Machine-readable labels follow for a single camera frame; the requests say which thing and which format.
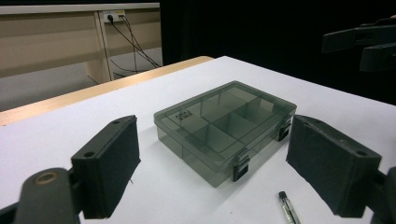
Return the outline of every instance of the power outlet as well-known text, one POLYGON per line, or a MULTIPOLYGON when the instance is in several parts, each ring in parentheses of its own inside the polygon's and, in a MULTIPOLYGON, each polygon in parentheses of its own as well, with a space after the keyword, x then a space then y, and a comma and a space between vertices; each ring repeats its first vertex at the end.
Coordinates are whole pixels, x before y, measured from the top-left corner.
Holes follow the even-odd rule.
POLYGON ((108 16, 113 17, 113 21, 123 21, 121 16, 125 16, 125 10, 109 10, 109 11, 103 11, 103 20, 104 22, 110 22, 108 19, 108 16))

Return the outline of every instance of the plastic storage box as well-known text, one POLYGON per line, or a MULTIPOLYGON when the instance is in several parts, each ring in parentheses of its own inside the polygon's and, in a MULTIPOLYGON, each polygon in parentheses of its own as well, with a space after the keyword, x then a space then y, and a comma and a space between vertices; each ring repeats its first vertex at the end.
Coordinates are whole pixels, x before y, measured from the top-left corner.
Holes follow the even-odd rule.
POLYGON ((159 139, 213 187, 289 133, 297 106, 233 81, 154 114, 159 139))

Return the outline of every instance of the dark background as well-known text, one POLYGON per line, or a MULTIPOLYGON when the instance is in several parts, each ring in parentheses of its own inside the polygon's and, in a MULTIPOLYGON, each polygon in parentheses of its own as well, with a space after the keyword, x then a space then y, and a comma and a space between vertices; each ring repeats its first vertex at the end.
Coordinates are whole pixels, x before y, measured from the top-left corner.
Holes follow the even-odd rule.
POLYGON ((160 4, 164 64, 197 56, 229 56, 396 105, 392 82, 396 71, 360 72, 362 47, 321 53, 323 35, 396 15, 395 0, 160 4))

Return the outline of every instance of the pen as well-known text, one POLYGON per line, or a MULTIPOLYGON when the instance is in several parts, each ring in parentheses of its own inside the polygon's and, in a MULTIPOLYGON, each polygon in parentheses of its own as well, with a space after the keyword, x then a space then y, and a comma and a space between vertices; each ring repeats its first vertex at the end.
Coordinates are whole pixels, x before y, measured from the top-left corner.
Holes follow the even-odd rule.
POLYGON ((282 202, 282 208, 283 211, 285 212, 286 219, 288 220, 289 224, 301 224, 300 220, 297 217, 296 212, 293 209, 293 206, 291 206, 291 202, 286 195, 285 191, 280 191, 279 192, 279 198, 282 202))

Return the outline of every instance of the black cable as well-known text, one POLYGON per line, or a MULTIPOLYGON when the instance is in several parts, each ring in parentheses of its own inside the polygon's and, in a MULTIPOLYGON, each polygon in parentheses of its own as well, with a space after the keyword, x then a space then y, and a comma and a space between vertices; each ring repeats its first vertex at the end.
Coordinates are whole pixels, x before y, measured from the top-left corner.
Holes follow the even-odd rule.
POLYGON ((134 46, 135 48, 137 48, 138 50, 140 50, 140 51, 138 51, 137 53, 142 57, 142 58, 144 58, 144 59, 146 59, 147 61, 149 61, 154 67, 160 67, 157 63, 155 63, 145 52, 143 52, 143 50, 141 49, 141 47, 140 47, 140 45, 137 43, 137 41, 136 41, 136 43, 137 43, 137 45, 135 45, 133 42, 131 42, 131 40, 129 40, 129 38, 128 37, 126 37, 115 25, 114 25, 114 22, 111 22, 111 25, 113 25, 113 27, 132 45, 132 46, 134 46))
MULTIPOLYGON (((132 43, 134 44, 134 36, 132 35, 132 29, 131 29, 131 25, 129 24, 129 22, 126 24, 126 27, 129 30, 129 33, 131 33, 131 39, 132 39, 132 43)), ((137 73, 137 63, 136 63, 136 46, 134 44, 134 70, 137 73)))
POLYGON ((136 73, 137 73, 137 69, 136 69, 136 70, 129 70, 129 69, 121 68, 121 67, 119 67, 116 63, 114 63, 113 60, 110 59, 110 61, 111 61, 114 65, 116 65, 120 70, 124 70, 124 71, 127 71, 127 72, 136 72, 136 73))
MULTIPOLYGON (((136 42, 136 44, 137 44, 137 46, 140 48, 140 50, 143 51, 143 49, 142 49, 142 47, 140 46, 139 42, 137 42, 136 37, 134 37, 134 34, 132 33, 131 23, 129 23, 129 21, 128 21, 128 19, 127 19, 126 17, 122 16, 121 18, 122 18, 122 20, 125 22, 126 26, 128 27, 129 32, 131 33, 132 39, 136 42)), ((160 65, 158 65, 157 63, 155 63, 155 61, 152 60, 144 51, 143 51, 143 53, 148 57, 148 59, 150 60, 151 63, 154 63, 154 64, 156 64, 158 67, 161 67, 160 65)))
MULTIPOLYGON (((137 73, 141 73, 141 72, 147 72, 148 70, 139 70, 139 71, 137 71, 137 73)), ((119 77, 131 77, 131 76, 134 76, 134 75, 136 75, 136 74, 131 74, 131 75, 122 75, 122 74, 120 74, 120 73, 116 73, 116 72, 113 72, 113 74, 114 75, 117 75, 117 76, 119 76, 119 77)))

